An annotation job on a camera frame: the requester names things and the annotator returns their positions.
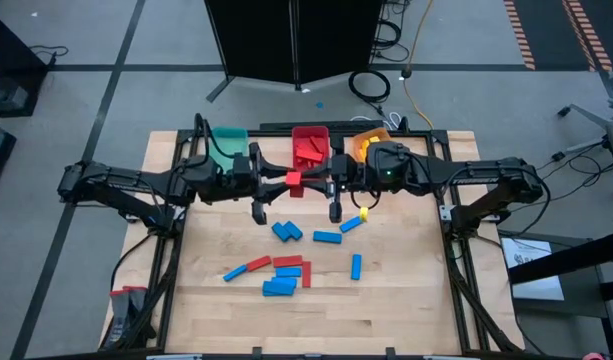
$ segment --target block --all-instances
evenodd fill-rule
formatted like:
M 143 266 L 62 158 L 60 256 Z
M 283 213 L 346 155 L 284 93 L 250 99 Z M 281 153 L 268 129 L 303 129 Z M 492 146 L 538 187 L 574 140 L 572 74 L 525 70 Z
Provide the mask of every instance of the block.
M 297 154 L 295 155 L 297 155 L 298 158 L 312 160 L 316 162 L 322 162 L 322 160 L 324 160 L 324 154 L 305 149 L 297 149 Z
M 302 235 L 304 235 L 302 231 L 299 230 L 297 225 L 293 224 L 292 221 L 288 221 L 286 224 L 284 224 L 284 229 L 286 229 L 286 231 L 288 231 L 290 236 L 295 240 L 301 239 Z
M 318 141 L 316 137 L 311 136 L 310 137 L 310 143 L 313 144 L 313 147 L 315 148 L 315 150 L 317 150 L 320 153 L 325 153 L 326 149 L 323 148 L 322 143 L 324 142 L 324 140 L 322 139 L 322 141 Z
M 302 287 L 309 288 L 310 287 L 310 274 L 312 272 L 310 261 L 304 261 L 302 263 Z
M 233 280 L 235 277 L 243 274 L 246 272 L 246 265 L 242 265 L 240 267 L 238 267 L 237 269 L 229 272 L 228 274 L 224 275 L 224 281 L 231 281 Z
M 354 228 L 358 227 L 359 225 L 361 225 L 362 220 L 359 218 L 359 216 L 355 216 L 354 218 L 346 221 L 345 223 L 341 224 L 339 226 L 339 230 L 341 230 L 341 232 L 345 233 L 348 232 L 350 230 L 353 230 Z
M 291 171 L 286 174 L 286 185 L 299 186 L 302 182 L 302 173 Z
M 361 219 L 362 222 L 368 221 L 368 208 L 367 207 L 362 206 L 359 209 L 359 218 Z
M 247 271 L 255 271 L 257 269 L 259 269 L 260 267 L 264 267 L 268 264 L 270 264 L 272 261 L 270 259 L 270 256 L 264 256 L 264 257 L 260 257 L 257 260 L 253 260 L 251 262 L 249 262 L 248 264 L 246 264 L 246 270 Z
M 272 293 L 272 292 L 268 292 L 268 291 L 263 291 L 262 290 L 262 294 L 264 296 L 291 296 L 293 294 L 276 294 L 276 293 Z
M 350 278 L 352 280 L 359 280 L 362 274 L 362 256 L 359 254 L 353 254 L 353 266 L 350 272 Z
M 295 278 L 273 277 L 270 281 L 280 282 L 282 284 L 290 285 L 292 287 L 297 287 L 297 279 L 295 279 Z
M 281 256 L 273 259 L 274 267 L 300 266 L 302 264 L 302 256 Z
M 282 284 L 275 281 L 264 281 L 262 292 L 281 295 L 293 295 L 293 293 L 295 292 L 295 288 L 290 285 Z
M 275 269 L 276 277 L 300 277 L 302 276 L 301 268 L 277 268 Z
M 326 232 L 326 231 L 315 231 L 313 232 L 313 240 L 321 241 L 321 242 L 329 242 L 333 244 L 341 244 L 342 234 L 331 233 L 331 232 Z
M 277 235 L 283 242 L 286 242 L 290 238 L 290 233 L 288 230 L 284 229 L 284 226 L 280 223 L 275 223 L 273 225 L 273 232 Z

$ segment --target white paper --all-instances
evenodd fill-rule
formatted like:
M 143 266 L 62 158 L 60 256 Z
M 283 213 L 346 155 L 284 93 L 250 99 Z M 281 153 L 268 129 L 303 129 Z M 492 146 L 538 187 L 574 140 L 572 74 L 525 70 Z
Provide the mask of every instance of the white paper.
M 508 268 L 548 256 L 552 253 L 550 244 L 545 241 L 502 238 L 504 256 Z M 516 299 L 564 300 L 559 276 L 513 285 Z

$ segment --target orange bin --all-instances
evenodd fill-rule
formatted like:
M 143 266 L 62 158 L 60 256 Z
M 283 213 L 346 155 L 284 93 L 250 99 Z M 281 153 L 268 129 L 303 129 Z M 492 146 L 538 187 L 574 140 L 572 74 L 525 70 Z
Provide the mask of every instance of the orange bin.
M 377 128 L 359 135 L 355 135 L 352 138 L 353 141 L 353 153 L 351 156 L 355 161 L 363 163 L 366 161 L 366 156 L 362 154 L 362 144 L 364 141 L 370 141 L 371 138 L 378 137 L 379 141 L 390 141 L 390 135 L 385 128 Z

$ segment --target yellow block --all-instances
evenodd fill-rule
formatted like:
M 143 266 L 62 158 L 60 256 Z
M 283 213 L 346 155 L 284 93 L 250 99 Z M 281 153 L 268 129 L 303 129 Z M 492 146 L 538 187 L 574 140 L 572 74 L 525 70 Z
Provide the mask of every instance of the yellow block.
M 366 221 L 368 221 L 368 208 L 367 208 L 367 207 L 362 206 L 362 207 L 359 209 L 359 219 L 360 219 L 362 222 L 366 222 Z

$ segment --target chair wheel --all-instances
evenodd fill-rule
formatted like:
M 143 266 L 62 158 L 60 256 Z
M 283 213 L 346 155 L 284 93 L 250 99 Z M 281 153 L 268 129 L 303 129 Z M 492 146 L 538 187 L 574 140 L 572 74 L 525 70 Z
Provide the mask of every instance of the chair wheel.
M 568 115 L 569 112 L 570 112 L 570 107 L 566 106 L 565 108 L 562 108 L 561 110 L 557 112 L 557 116 L 564 117 Z
M 553 161 L 559 161 L 565 157 L 566 157 L 566 154 L 560 151 L 558 153 L 553 154 L 550 158 L 553 159 Z

